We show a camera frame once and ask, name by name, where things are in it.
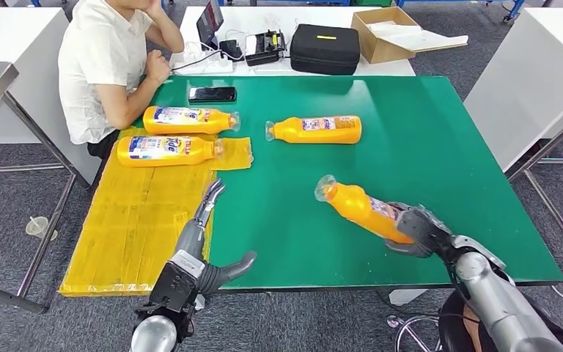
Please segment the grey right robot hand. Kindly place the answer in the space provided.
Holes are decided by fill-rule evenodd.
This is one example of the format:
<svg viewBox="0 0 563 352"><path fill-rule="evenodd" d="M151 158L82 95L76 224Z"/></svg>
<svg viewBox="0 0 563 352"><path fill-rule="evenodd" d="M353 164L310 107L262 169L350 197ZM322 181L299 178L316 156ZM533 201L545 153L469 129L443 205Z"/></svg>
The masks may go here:
<svg viewBox="0 0 563 352"><path fill-rule="evenodd" d="M433 254L448 260L454 253L452 232L432 212L423 206L408 207L394 223L396 231L402 233L411 243L385 239L385 245L398 254L427 258Z"/></svg>

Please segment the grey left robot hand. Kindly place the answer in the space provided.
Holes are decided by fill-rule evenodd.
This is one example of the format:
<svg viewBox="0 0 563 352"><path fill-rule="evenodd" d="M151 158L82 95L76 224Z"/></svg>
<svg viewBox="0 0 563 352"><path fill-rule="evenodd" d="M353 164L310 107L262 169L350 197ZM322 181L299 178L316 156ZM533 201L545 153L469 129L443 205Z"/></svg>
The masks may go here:
<svg viewBox="0 0 563 352"><path fill-rule="evenodd" d="M182 229L175 254L171 258L172 262L182 266L196 279L196 289L202 295L214 293L221 286L244 275L257 258L256 252L249 251L241 260L224 267L218 267L204 259L205 230L216 202L224 190L225 185L220 178L208 187L193 217Z"/></svg>

